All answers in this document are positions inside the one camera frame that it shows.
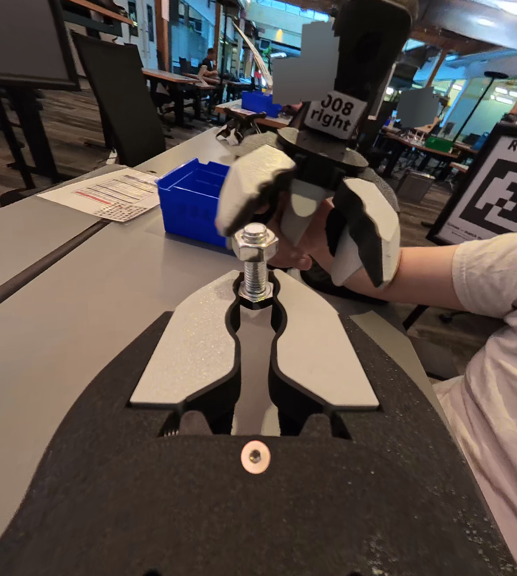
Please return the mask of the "black framed display easel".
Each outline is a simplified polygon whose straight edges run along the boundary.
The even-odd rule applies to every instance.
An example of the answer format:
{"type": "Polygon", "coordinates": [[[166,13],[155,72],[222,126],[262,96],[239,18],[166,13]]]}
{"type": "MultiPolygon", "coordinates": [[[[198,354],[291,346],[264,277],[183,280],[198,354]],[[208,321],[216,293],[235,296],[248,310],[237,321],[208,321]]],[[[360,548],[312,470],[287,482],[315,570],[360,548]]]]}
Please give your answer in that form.
{"type": "Polygon", "coordinates": [[[0,1],[0,128],[27,190],[32,174],[67,180],[54,162],[36,90],[80,91],[60,1],[0,1]]]}

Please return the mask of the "silver hex bolt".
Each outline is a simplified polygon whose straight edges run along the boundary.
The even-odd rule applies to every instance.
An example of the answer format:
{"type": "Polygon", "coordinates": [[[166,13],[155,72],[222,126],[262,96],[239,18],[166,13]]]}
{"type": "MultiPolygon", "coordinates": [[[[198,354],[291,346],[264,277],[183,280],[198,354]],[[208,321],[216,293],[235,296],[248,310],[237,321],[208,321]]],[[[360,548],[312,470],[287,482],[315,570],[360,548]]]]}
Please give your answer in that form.
{"type": "Polygon", "coordinates": [[[274,288],[273,284],[268,280],[268,262],[242,262],[244,277],[239,285],[241,306],[252,310],[260,310],[271,306],[274,288]]]}

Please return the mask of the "person's right hand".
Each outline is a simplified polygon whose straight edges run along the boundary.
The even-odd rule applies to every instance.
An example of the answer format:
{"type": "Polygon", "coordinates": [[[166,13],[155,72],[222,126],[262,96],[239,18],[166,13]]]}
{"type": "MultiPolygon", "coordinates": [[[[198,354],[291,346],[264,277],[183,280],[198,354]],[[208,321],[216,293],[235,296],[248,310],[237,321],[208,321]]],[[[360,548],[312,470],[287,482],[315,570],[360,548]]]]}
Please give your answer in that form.
{"type": "Polygon", "coordinates": [[[322,202],[296,246],[281,231],[282,216],[288,203],[288,194],[282,193],[278,198],[276,211],[266,225],[278,237],[277,254],[268,264],[278,269],[309,270],[312,267],[312,256],[330,257],[332,262],[333,257],[330,255],[326,238],[326,221],[334,209],[332,200],[325,199],[322,202]]]}

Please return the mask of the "idle hand-held gripper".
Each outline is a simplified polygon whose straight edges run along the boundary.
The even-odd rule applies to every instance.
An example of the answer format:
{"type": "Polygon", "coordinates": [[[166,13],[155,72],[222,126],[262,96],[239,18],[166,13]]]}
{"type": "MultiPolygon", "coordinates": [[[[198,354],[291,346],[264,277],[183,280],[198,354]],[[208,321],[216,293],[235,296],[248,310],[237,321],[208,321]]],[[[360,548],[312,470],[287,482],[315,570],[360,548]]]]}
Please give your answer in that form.
{"type": "Polygon", "coordinates": [[[216,140],[226,141],[231,146],[238,146],[247,136],[260,133],[260,129],[254,121],[229,116],[227,118],[226,124],[216,134],[216,140]]]}

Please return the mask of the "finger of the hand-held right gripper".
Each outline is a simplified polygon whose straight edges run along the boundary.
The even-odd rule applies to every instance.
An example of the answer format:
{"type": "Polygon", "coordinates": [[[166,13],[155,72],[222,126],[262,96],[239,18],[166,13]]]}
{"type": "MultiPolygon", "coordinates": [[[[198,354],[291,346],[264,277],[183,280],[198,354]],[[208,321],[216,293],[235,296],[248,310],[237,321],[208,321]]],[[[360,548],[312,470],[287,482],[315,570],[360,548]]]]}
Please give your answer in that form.
{"type": "Polygon", "coordinates": [[[343,179],[330,213],[330,272],[342,286],[364,269],[378,289],[390,284],[399,266],[400,227],[396,211],[377,185],[360,178],[343,179]]]}
{"type": "Polygon", "coordinates": [[[282,150],[262,145],[237,158],[220,189],[215,227],[231,237],[248,224],[264,205],[276,205],[276,196],[287,190],[297,165],[282,150]]]}

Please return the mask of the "blue plastic bin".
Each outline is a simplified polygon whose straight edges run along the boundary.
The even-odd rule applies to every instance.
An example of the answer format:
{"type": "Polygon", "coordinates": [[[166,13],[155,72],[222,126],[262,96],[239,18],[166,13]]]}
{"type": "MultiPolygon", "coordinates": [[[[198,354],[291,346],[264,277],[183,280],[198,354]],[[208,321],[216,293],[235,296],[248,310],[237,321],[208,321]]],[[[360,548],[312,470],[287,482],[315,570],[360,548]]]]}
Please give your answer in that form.
{"type": "Polygon", "coordinates": [[[267,117],[276,118],[283,105],[273,102],[273,95],[260,90],[243,91],[241,108],[254,113],[265,113],[267,117]]]}
{"type": "Polygon", "coordinates": [[[230,241],[215,226],[228,171],[225,164],[194,158],[162,176],[157,186],[165,231],[229,249],[230,241]]]}

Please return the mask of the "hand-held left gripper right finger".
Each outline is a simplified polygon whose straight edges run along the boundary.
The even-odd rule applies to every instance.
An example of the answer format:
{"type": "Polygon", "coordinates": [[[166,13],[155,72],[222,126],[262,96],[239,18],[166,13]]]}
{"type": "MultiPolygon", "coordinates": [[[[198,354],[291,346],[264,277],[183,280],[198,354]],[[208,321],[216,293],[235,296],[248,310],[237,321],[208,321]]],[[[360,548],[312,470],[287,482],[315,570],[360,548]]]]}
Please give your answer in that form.
{"type": "Polygon", "coordinates": [[[336,309],[283,271],[270,279],[269,396],[280,429],[301,430],[314,414],[376,411],[379,400],[336,309]]]}

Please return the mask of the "silver hex nut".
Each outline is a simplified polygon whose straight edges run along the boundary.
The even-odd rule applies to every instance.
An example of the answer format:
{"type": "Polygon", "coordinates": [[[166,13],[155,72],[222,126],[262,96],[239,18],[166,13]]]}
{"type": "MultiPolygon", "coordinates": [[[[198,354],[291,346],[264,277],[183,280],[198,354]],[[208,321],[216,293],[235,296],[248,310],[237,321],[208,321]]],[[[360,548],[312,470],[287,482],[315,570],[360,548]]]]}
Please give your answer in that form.
{"type": "Polygon", "coordinates": [[[278,237],[266,225],[251,222],[233,235],[232,247],[242,262],[266,263],[277,254],[278,237]]]}

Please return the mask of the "grey waste bin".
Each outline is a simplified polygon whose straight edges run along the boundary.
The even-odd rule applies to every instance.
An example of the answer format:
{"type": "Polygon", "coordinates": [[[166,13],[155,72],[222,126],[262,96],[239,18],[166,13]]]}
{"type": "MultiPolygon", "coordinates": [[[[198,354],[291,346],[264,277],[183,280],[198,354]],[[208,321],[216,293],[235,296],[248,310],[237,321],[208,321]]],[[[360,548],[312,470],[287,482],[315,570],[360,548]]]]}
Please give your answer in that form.
{"type": "Polygon", "coordinates": [[[427,173],[406,170],[395,190],[396,196],[400,201],[419,205],[435,181],[427,173]]]}

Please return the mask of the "black wrist rest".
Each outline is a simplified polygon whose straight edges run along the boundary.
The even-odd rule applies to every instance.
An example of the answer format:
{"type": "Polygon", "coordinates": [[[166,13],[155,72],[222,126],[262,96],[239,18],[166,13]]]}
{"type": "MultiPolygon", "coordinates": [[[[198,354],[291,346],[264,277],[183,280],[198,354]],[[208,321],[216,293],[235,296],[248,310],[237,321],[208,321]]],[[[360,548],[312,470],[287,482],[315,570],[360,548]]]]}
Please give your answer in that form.
{"type": "Polygon", "coordinates": [[[300,271],[300,276],[307,286],[324,294],[336,296],[342,299],[359,301],[369,305],[381,306],[387,304],[385,300],[354,292],[344,286],[335,286],[330,274],[328,274],[316,261],[312,262],[312,266],[309,270],[300,271]]]}

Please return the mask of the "laminated instruction sheet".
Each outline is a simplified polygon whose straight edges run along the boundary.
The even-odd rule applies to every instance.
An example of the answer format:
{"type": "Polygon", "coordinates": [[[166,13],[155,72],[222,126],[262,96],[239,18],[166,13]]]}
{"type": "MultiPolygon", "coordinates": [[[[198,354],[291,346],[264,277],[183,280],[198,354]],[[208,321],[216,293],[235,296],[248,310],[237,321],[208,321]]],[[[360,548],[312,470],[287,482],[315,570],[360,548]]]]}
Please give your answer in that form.
{"type": "Polygon", "coordinates": [[[103,220],[126,223],[159,205],[158,181],[153,174],[124,168],[39,197],[103,220]]]}

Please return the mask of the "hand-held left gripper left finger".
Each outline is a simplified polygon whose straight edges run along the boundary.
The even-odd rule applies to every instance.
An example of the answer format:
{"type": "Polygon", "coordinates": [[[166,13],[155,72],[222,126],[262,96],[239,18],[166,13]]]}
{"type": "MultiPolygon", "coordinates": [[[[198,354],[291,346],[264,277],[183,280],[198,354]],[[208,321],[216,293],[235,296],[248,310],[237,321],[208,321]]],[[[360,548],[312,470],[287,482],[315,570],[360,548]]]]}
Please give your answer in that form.
{"type": "Polygon", "coordinates": [[[130,397],[130,405],[183,416],[201,412],[231,434],[240,396],[240,273],[230,271],[182,301],[130,397]]]}

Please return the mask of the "wooden office desk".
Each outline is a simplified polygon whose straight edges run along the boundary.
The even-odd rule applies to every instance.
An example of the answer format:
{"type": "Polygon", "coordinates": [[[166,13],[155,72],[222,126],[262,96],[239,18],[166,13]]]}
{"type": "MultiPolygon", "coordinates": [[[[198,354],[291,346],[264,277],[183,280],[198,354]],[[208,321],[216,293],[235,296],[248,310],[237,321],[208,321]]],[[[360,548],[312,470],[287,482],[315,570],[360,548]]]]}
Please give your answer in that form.
{"type": "Polygon", "coordinates": [[[175,125],[192,130],[194,126],[185,123],[184,87],[194,85],[197,81],[188,76],[158,69],[142,68],[141,71],[149,85],[149,95],[155,104],[155,108],[159,109],[162,104],[171,104],[175,125]]]}
{"type": "Polygon", "coordinates": [[[227,103],[218,104],[214,108],[217,115],[224,114],[226,116],[244,119],[248,121],[254,121],[257,125],[266,126],[269,128],[283,128],[290,124],[291,119],[286,116],[264,116],[263,113],[255,113],[247,109],[242,108],[242,100],[233,100],[227,103]]]}

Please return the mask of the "black white marker board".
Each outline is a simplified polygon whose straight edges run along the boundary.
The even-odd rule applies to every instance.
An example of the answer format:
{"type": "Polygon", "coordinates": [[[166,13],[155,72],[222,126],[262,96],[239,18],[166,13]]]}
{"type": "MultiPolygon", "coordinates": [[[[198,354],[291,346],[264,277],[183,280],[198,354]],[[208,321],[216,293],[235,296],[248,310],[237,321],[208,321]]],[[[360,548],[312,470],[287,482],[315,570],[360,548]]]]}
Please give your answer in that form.
{"type": "Polygon", "coordinates": [[[457,245],[517,233],[517,124],[496,124],[427,234],[457,245]]]}

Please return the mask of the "person's light clothing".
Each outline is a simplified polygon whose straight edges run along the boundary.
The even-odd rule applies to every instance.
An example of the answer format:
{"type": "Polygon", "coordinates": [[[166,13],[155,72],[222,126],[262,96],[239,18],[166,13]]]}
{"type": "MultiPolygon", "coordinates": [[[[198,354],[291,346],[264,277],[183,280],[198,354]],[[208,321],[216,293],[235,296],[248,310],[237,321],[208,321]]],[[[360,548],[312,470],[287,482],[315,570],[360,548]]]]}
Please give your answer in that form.
{"type": "Polygon", "coordinates": [[[452,282],[466,311],[504,321],[437,398],[517,563],[517,233],[460,244],[452,282]]]}

